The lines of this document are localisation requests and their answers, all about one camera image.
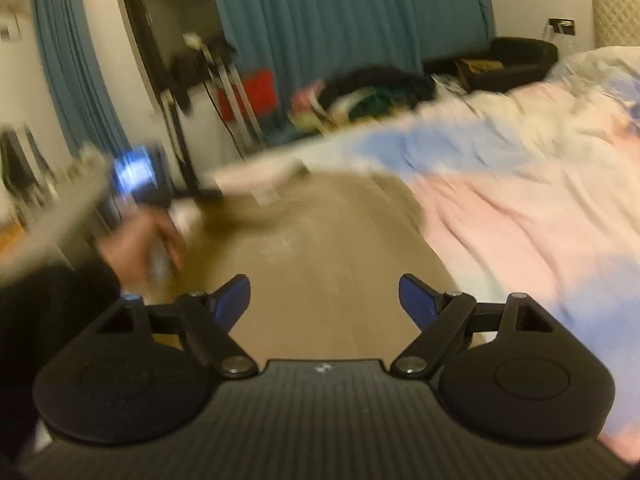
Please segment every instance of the quilted headboard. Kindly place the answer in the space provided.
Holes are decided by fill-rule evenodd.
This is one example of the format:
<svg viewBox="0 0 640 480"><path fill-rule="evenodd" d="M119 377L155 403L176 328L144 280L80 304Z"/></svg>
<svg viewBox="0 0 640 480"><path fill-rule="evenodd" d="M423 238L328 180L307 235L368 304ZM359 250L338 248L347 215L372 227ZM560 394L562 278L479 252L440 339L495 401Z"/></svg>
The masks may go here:
<svg viewBox="0 0 640 480"><path fill-rule="evenodd" d="M596 47L640 46L640 0L593 0Z"/></svg>

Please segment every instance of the curtain fold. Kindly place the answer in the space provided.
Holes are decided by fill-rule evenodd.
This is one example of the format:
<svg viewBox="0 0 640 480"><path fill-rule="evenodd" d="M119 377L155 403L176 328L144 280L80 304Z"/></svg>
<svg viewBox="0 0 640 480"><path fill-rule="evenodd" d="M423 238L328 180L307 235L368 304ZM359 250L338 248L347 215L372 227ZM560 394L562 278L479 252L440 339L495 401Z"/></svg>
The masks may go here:
<svg viewBox="0 0 640 480"><path fill-rule="evenodd" d="M36 40L62 132L73 155L85 142L117 156L129 141L107 92L82 0L31 0Z"/></svg>
<svg viewBox="0 0 640 480"><path fill-rule="evenodd" d="M315 79L373 63L421 72L422 60L488 46L491 0L216 0L246 71L274 71L280 101Z"/></svg>

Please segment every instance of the pile of clothes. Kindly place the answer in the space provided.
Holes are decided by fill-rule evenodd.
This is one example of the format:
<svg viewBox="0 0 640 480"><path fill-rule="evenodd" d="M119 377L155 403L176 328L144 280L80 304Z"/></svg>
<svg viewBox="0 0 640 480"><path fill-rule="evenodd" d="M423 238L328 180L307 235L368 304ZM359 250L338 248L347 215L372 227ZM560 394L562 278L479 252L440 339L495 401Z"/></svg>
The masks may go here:
<svg viewBox="0 0 640 480"><path fill-rule="evenodd" d="M300 132L325 134L411 110L434 98L435 84L429 76L366 66L299 90L291 101L289 120Z"/></svg>

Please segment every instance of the black outlet plate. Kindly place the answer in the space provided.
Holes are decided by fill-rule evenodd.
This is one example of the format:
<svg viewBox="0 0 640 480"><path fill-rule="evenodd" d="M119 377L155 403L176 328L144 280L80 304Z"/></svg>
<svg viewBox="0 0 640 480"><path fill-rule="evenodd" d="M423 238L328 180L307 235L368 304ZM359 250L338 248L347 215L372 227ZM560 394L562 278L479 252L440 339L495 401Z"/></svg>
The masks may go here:
<svg viewBox="0 0 640 480"><path fill-rule="evenodd" d="M570 22L571 25L560 25L563 22ZM566 20L564 18L549 18L549 25L553 27L556 34L564 34L566 36L575 36L575 20Z"/></svg>

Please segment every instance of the multicolored bedding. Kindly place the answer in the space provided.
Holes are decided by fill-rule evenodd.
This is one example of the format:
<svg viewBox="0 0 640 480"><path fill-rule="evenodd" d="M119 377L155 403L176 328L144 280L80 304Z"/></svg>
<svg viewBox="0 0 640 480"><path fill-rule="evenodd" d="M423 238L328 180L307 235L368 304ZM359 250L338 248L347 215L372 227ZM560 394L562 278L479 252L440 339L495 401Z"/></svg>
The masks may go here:
<svg viewBox="0 0 640 480"><path fill-rule="evenodd" d="M508 95L451 96L289 155L399 174L461 290L528 292L609 367L603 438L640 460L639 124L640 48L607 48Z"/></svg>

